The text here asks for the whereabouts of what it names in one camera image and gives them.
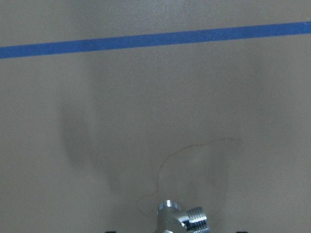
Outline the small chrome pipe fitting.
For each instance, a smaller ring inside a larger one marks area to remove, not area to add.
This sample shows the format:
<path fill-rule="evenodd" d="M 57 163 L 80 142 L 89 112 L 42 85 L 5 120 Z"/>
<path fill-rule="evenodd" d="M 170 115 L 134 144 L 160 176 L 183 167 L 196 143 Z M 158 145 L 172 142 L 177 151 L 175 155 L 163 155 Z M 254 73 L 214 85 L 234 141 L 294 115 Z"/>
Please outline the small chrome pipe fitting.
<path fill-rule="evenodd" d="M 182 210 L 173 200 L 157 209 L 156 233 L 209 233 L 208 217 L 201 206 Z"/>

